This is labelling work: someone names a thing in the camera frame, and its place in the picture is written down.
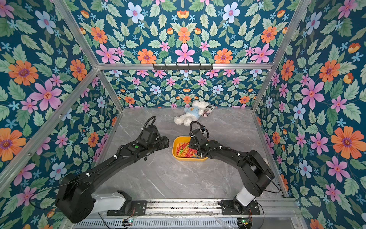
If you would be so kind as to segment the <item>yellow plastic storage box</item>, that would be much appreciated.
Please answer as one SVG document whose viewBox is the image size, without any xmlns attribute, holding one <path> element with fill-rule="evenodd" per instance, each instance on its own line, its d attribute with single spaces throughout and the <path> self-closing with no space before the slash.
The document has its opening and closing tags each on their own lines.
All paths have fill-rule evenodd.
<svg viewBox="0 0 366 229">
<path fill-rule="evenodd" d="M 191 138 L 189 136 L 179 136 L 173 142 L 172 155 L 178 161 L 188 161 L 188 162 L 203 162 L 206 161 L 207 157 L 202 157 L 198 155 L 196 149 L 190 148 Z"/>
</svg>

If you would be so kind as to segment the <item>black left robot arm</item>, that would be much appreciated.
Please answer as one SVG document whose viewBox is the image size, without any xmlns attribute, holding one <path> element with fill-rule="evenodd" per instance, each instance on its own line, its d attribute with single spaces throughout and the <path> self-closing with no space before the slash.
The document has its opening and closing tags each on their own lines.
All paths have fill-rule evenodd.
<svg viewBox="0 0 366 229">
<path fill-rule="evenodd" d="M 96 191 L 123 168 L 169 147 L 169 139 L 160 135 L 155 121 L 156 116 L 150 117 L 137 139 L 120 146 L 109 159 L 79 175 L 65 176 L 55 200 L 57 209 L 72 223 L 79 223 L 91 214 L 104 211 L 130 214 L 132 198 L 127 193 L 116 191 L 98 194 Z"/>
</svg>

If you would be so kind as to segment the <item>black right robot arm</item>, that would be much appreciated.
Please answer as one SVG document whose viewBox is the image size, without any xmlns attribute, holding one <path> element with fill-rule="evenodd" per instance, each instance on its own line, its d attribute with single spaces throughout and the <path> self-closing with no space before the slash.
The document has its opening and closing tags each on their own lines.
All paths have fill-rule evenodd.
<svg viewBox="0 0 366 229">
<path fill-rule="evenodd" d="M 199 157 L 220 160 L 238 170 L 243 188 L 233 199 L 233 209 L 236 213 L 244 214 L 252 201 L 263 192 L 275 194 L 281 192 L 280 188 L 275 192 L 266 189 L 270 184 L 274 184 L 275 176 L 268 163 L 257 151 L 238 151 L 217 141 L 209 140 L 208 130 L 197 121 L 192 121 L 189 129 L 191 138 L 189 147 L 195 149 Z"/>
</svg>

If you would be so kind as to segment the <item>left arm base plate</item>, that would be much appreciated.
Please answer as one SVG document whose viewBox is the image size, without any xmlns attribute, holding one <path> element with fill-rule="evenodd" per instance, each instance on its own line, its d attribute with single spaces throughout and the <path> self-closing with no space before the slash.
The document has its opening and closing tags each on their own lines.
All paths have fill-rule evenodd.
<svg viewBox="0 0 366 229">
<path fill-rule="evenodd" d="M 146 200 L 128 200 L 119 210 L 107 211 L 107 216 L 143 216 L 146 209 Z"/>
</svg>

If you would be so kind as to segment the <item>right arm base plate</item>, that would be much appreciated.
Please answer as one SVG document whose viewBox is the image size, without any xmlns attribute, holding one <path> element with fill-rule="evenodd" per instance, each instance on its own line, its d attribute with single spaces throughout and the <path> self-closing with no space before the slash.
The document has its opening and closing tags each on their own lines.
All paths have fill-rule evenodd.
<svg viewBox="0 0 366 229">
<path fill-rule="evenodd" d="M 223 215 L 260 215 L 260 207 L 256 200 L 248 206 L 241 205 L 237 200 L 220 200 L 218 205 L 221 207 Z"/>
</svg>

